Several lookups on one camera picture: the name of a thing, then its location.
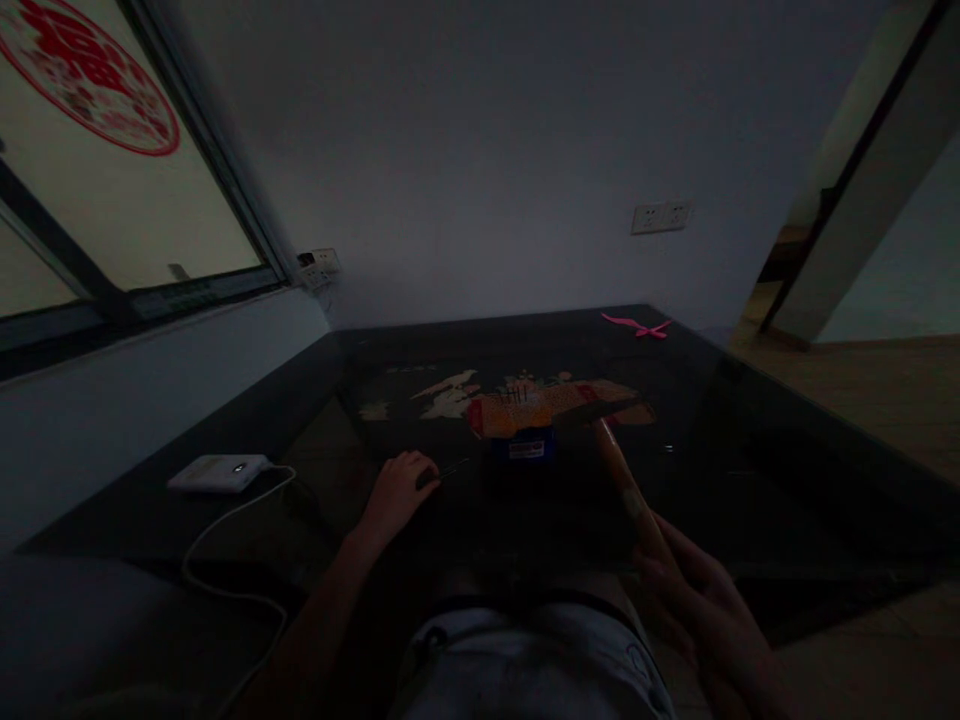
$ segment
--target hand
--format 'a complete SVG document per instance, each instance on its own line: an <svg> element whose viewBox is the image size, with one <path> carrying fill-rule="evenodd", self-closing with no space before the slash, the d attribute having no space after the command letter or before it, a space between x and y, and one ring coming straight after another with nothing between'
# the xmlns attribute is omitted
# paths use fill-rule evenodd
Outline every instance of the hand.
<svg viewBox="0 0 960 720"><path fill-rule="evenodd" d="M780 664L733 578L686 535L654 517L686 582L639 548L634 561L654 595L693 639L701 682L712 683L717 673L743 696L754 716L792 717Z"/></svg>
<svg viewBox="0 0 960 720"><path fill-rule="evenodd" d="M417 489L417 478L425 470L432 471L434 477L440 475L437 464L419 452L400 453L384 463L355 531L378 552L390 544L423 501L440 487L440 481L435 479Z"/></svg>

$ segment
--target floor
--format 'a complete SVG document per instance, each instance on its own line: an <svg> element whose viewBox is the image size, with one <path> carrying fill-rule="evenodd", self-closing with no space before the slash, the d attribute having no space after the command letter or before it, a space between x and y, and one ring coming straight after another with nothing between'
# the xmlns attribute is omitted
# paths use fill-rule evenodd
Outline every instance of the floor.
<svg viewBox="0 0 960 720"><path fill-rule="evenodd" d="M757 286L730 351L960 484L960 347L792 350L757 337L778 286ZM680 658L658 650L681 720L710 717ZM809 717L960 717L960 583L778 655Z"/></svg>
<svg viewBox="0 0 960 720"><path fill-rule="evenodd" d="M799 352L757 335L779 288L757 285L730 352L960 485L960 340Z"/></svg>

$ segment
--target window frame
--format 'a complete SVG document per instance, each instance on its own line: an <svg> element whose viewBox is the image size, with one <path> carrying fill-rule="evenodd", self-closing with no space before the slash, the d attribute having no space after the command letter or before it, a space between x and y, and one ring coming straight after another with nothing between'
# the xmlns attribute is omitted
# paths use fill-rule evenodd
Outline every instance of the window frame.
<svg viewBox="0 0 960 720"><path fill-rule="evenodd" d="M78 296L74 302L0 318L0 381L42 369L220 305L291 284L294 277L251 183L239 171L171 29L149 0L114 0L177 109L262 264L133 290L116 287L3 162L0 222Z"/></svg>

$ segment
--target red circular sticker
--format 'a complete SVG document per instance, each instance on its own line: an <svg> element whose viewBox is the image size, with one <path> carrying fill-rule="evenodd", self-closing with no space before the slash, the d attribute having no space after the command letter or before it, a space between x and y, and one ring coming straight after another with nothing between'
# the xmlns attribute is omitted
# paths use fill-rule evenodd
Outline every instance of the red circular sticker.
<svg viewBox="0 0 960 720"><path fill-rule="evenodd" d="M61 0L0 6L0 52L37 91L105 140L143 155L180 145L177 118L137 61Z"/></svg>

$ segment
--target white cable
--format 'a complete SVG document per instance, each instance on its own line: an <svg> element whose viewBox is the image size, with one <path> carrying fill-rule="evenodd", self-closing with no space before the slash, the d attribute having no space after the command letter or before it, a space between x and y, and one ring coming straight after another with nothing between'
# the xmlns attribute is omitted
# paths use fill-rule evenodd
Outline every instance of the white cable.
<svg viewBox="0 0 960 720"><path fill-rule="evenodd" d="M240 693L243 692L243 689L247 686L247 683L250 682L250 680L253 678L254 675L260 672L260 669L267 663L267 660L270 658L270 656L273 655L273 651L277 649L277 644L280 642L280 638L283 635L283 629L287 625L287 611L283 608L282 605L280 605L280 603L276 602L275 600L271 600L268 597L264 597L262 595L253 595L251 593L237 593L237 592L232 592L230 590L222 590L220 588L213 587L212 585L208 585L202 580L199 580L196 576L194 576L192 572L190 572L190 556L193 555L193 552L194 550L197 549L197 546L200 544L200 541L203 540L210 533L211 530L217 527L217 525L222 523L228 517L236 515L241 510L246 510L251 505L254 505L255 503L260 502L261 500L263 500L264 498L270 495L273 495L273 493L277 492L277 490L289 485L290 482L292 482L293 479L297 476L297 471L294 470L289 465L273 465L271 467L280 468L283 470L289 470L290 477L288 477L286 480L284 480L282 483L280 483L276 487L270 488L265 493L263 493L263 495L258 495L253 500L249 500L248 502L245 502L243 505L239 507L235 507L230 512L224 513L223 515L218 517L216 520L214 520L212 523L207 525L206 529L202 533L197 535L197 539L194 540L193 543L190 545L190 547L187 549L187 552L183 556L183 563L180 565L180 573L181 575L183 575L183 579L186 580L188 583L195 585L196 587L202 590L206 590L208 593L219 595L220 597L232 598L234 600L253 600L254 602L259 602L264 605L268 605L269 607L276 610L277 613L280 615L280 625L279 627L277 627L277 632L274 634L273 640L270 642L270 646L267 648L267 651L263 654L263 657L260 658L257 664L254 665L252 668L250 668L250 671L243 676L243 678L240 680L239 683L237 683L236 687L227 696L227 699L224 700L223 703L221 703L219 709L217 710L216 715L214 715L215 719L222 718L227 713L227 711L230 710L230 707L233 705L234 701L236 701Z"/></svg>

